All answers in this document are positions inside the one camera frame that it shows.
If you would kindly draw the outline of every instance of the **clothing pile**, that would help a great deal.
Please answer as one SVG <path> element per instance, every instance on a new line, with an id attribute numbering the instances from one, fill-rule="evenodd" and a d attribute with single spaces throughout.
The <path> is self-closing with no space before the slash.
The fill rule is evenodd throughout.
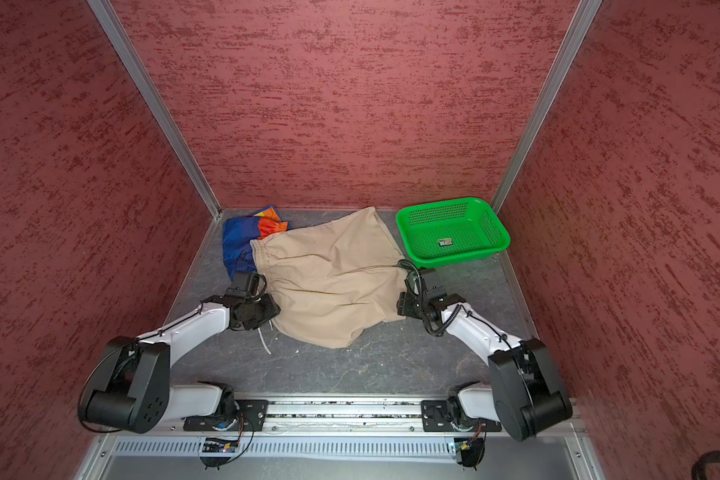
<path id="1" fill-rule="evenodd" d="M 254 268 L 266 276 L 281 309 L 273 320 L 280 332 L 344 348 L 376 323 L 405 318 L 396 303 L 406 272 L 395 266 L 404 257 L 373 206 L 323 225 L 286 229 L 250 240 Z M 249 267 L 245 249 L 236 259 L 230 252 L 228 264 L 226 245 L 228 271 L 240 270 L 240 256 Z"/>
<path id="2" fill-rule="evenodd" d="M 260 240 L 286 230 L 288 230 L 288 222 L 280 220 L 277 210 L 271 205 L 251 216 L 230 218 L 224 222 L 221 245 L 224 266 L 230 275 L 230 280 L 234 279 L 235 272 L 238 270 L 241 272 L 256 271 L 251 240 L 257 238 Z"/>

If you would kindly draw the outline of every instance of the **gray marble surface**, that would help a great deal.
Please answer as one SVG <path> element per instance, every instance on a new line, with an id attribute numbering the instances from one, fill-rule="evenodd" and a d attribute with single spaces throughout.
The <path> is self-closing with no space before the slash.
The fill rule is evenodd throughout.
<path id="1" fill-rule="evenodd" d="M 323 224 L 351 213 L 278 212 L 289 222 L 289 228 Z M 250 213 L 225 212 L 226 218 Z M 404 252 L 394 214 L 379 211 Z M 515 335 L 529 336 L 496 256 L 442 266 L 438 274 L 449 293 L 459 293 L 482 316 Z M 210 295 L 223 294 L 229 284 L 219 229 L 179 315 L 191 312 Z M 488 368 L 461 340 L 447 333 L 432 337 L 416 319 L 379 323 L 366 329 L 348 348 L 337 350 L 294 340 L 269 326 L 264 326 L 262 333 L 272 355 L 264 350 L 258 332 L 228 330 L 179 360 L 172 369 L 171 382 L 213 380 L 229 383 L 238 392 L 441 395 L 462 383 L 488 380 Z"/>

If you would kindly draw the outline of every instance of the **black cable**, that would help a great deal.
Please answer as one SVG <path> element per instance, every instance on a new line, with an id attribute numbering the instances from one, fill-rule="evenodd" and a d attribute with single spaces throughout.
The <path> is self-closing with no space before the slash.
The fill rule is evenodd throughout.
<path id="1" fill-rule="evenodd" d="M 248 420 L 246 419 L 246 416 L 244 416 L 243 414 L 240 414 L 240 417 L 242 417 L 242 427 L 245 428 L 245 427 L 246 427 L 246 422 L 248 422 Z M 251 446 L 251 444 L 253 443 L 253 437 L 254 437 L 254 435 L 256 434 L 256 430 L 254 429 L 253 424 L 250 423 L 250 422 L 248 422 L 248 423 L 249 423 L 250 426 L 251 426 L 251 439 L 250 439 L 250 441 L 248 442 L 248 445 L 246 445 L 246 447 L 242 450 L 242 452 L 240 452 L 239 454 L 237 454 L 236 457 L 234 457 L 234 458 L 233 458 L 233 457 L 230 457 L 229 459 L 227 459 L 226 462 L 221 462 L 221 463 L 218 463 L 218 464 L 214 464 L 214 465 L 212 465 L 211 467 L 216 467 L 216 468 L 218 468 L 218 467 L 220 467 L 220 466 L 224 466 L 224 465 L 227 465 L 227 464 L 229 464 L 229 463 L 232 463 L 232 462 L 234 462 L 235 460 L 237 460 L 238 458 L 240 458 L 243 453 L 248 452 L 248 448 L 249 448 L 249 447 Z M 237 447 L 238 447 L 238 448 L 240 447 L 240 437 L 238 437 L 238 439 L 237 439 Z M 203 464 L 206 465 L 206 468 L 209 467 L 209 465 L 208 465 L 206 462 L 204 462 L 204 461 L 203 461 Z"/>
<path id="2" fill-rule="evenodd" d="M 472 438 L 469 439 L 469 442 L 467 442 L 467 445 L 472 445 L 472 442 L 475 441 L 477 437 L 480 436 L 480 432 L 483 430 L 483 423 L 480 418 L 478 418 L 478 430 L 474 433 Z"/>
<path id="3" fill-rule="evenodd" d="M 691 467 L 691 479 L 706 480 L 706 466 L 711 463 L 720 463 L 720 450 L 712 450 L 700 456 Z"/>
<path id="4" fill-rule="evenodd" d="M 486 441 L 486 438 L 487 438 L 487 437 L 488 437 L 488 431 L 486 431 L 486 432 L 483 434 L 483 448 L 480 450 L 480 456 L 478 457 L 478 463 L 474 464 L 474 470 L 475 470 L 475 471 L 478 470 L 478 465 L 480 465 L 480 462 L 483 461 L 483 457 L 485 456 L 485 441 Z"/>
<path id="5" fill-rule="evenodd" d="M 261 297 L 266 293 L 266 277 L 264 275 L 259 275 L 259 277 L 264 280 L 264 287 L 262 287 L 258 295 L 252 296 L 249 299 L 246 298 L 246 302 L 258 302 L 259 299 L 261 299 Z"/>
<path id="6" fill-rule="evenodd" d="M 135 354 L 134 354 L 134 355 L 130 355 L 130 356 L 128 356 L 128 358 L 126 358 L 125 360 L 123 360 L 122 362 L 120 362 L 120 364 L 115 367 L 115 373 L 112 375 L 112 378 L 113 378 L 113 379 L 117 378 L 117 376 L 120 374 L 120 372 L 123 371 L 123 369 L 125 368 L 125 366 L 128 365 L 128 363 L 129 363 L 131 360 L 135 360 L 136 357 L 137 357 L 137 355 L 135 355 Z"/>
<path id="7" fill-rule="evenodd" d="M 461 305 L 461 303 L 456 305 L 456 308 L 454 308 L 454 311 L 451 312 L 451 315 L 448 316 L 448 319 L 445 321 L 445 323 L 442 324 L 440 328 L 434 331 L 434 336 L 442 336 L 443 333 L 445 333 L 446 329 L 451 326 L 451 323 L 456 320 L 456 317 L 458 316 L 458 313 L 461 312 L 461 309 L 463 309 L 464 306 Z"/>
<path id="8" fill-rule="evenodd" d="M 417 302 L 416 307 L 419 313 L 419 316 L 424 319 L 424 289 L 422 288 L 422 285 L 424 284 L 422 280 L 422 274 L 418 271 L 418 267 L 413 264 L 410 260 L 400 260 L 398 262 L 398 266 L 401 268 L 404 268 L 406 270 L 412 271 L 416 275 L 416 292 L 411 292 L 416 295 Z"/>
<path id="9" fill-rule="evenodd" d="M 172 330 L 173 327 L 175 327 L 176 325 L 179 325 L 179 324 L 181 324 L 181 323 L 184 323 L 185 321 L 188 321 L 189 319 L 194 318 L 194 317 L 198 316 L 199 314 L 201 314 L 202 308 L 204 307 L 204 305 L 205 305 L 205 303 L 201 303 L 200 306 L 197 307 L 197 310 L 195 310 L 195 312 L 194 312 L 192 315 L 190 315 L 190 316 L 185 316 L 184 318 L 182 318 L 182 319 L 179 320 L 178 322 L 171 323 L 171 324 L 169 324 L 169 325 L 166 326 L 166 327 L 163 327 L 163 328 L 161 328 L 161 329 L 157 329 L 157 332 L 153 333 L 153 334 L 150 335 L 150 336 L 141 336 L 141 337 L 138 336 L 138 337 L 136 337 L 136 340 L 139 341 L 139 342 L 141 342 L 141 341 L 143 341 L 143 340 L 151 339 L 151 338 L 154 338 L 154 337 L 156 337 L 156 336 L 163 336 L 163 333 L 167 332 L 168 330 Z"/>
<path id="10" fill-rule="evenodd" d="M 248 422 L 248 420 L 246 419 L 246 416 L 244 416 L 243 414 L 240 414 L 240 417 L 242 417 L 242 427 L 245 428 L 246 422 Z M 229 460 L 228 463 L 234 462 L 235 460 L 240 458 L 243 453 L 248 452 L 248 447 L 250 447 L 251 444 L 253 443 L 253 436 L 256 434 L 256 430 L 254 429 L 253 424 L 250 423 L 250 425 L 251 425 L 251 439 L 248 442 L 248 445 L 246 445 L 245 449 L 243 449 L 242 452 L 240 452 L 240 454 L 238 456 L 234 457 L 232 460 Z"/>
<path id="11" fill-rule="evenodd" d="M 234 443 L 236 444 L 235 448 L 240 446 L 240 438 L 242 438 L 242 428 L 243 425 L 241 424 L 239 428 L 240 431 L 237 434 L 237 440 L 234 441 Z M 206 437 L 202 446 L 205 448 L 215 448 L 216 450 L 211 453 L 218 453 L 220 449 L 223 450 L 227 444 L 231 443 L 232 440 L 229 440 L 228 438 Z"/>

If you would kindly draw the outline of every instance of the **green basket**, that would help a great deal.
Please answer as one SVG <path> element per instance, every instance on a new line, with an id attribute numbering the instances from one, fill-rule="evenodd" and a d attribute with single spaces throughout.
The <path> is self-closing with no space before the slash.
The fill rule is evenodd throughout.
<path id="1" fill-rule="evenodd" d="M 406 206 L 396 220 L 405 249 L 422 268 L 485 258 L 509 246 L 507 229 L 479 198 Z"/>

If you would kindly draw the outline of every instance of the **beige shorts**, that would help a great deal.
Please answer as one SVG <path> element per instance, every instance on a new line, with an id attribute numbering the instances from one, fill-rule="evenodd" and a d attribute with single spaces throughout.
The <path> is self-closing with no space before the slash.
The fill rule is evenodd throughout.
<path id="1" fill-rule="evenodd" d="M 282 309 L 274 323 L 288 336 L 344 348 L 376 323 L 405 318 L 396 304 L 406 272 L 394 266 L 403 254 L 373 206 L 251 246 Z"/>

